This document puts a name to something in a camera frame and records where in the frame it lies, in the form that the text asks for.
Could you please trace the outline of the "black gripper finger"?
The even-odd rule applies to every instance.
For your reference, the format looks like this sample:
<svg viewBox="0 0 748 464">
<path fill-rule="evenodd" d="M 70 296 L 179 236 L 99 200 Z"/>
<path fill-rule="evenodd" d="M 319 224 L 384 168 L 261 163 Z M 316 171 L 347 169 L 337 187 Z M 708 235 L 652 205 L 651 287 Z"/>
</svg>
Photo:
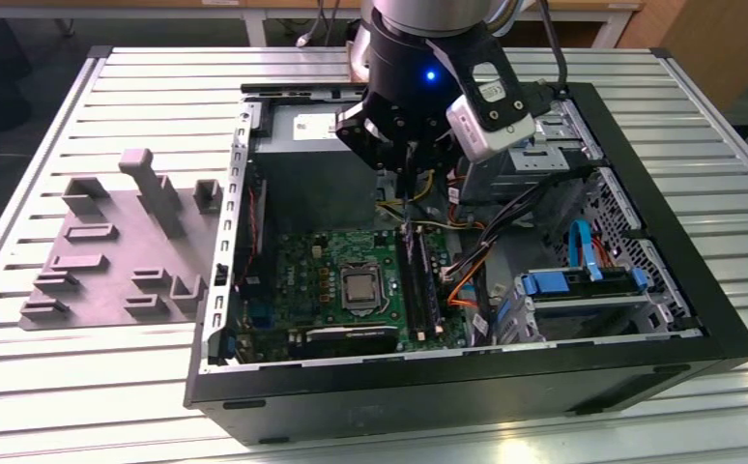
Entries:
<svg viewBox="0 0 748 464">
<path fill-rule="evenodd" d="M 463 149 L 452 130 L 409 131 L 409 200 L 417 194 L 417 176 L 428 170 L 447 173 L 459 163 Z"/>
<path fill-rule="evenodd" d="M 361 104 L 353 104 L 335 114 L 335 135 L 371 169 L 396 175 L 395 196 L 400 203 L 405 203 L 409 199 L 405 177 L 408 145 L 380 134 Z"/>
</svg>

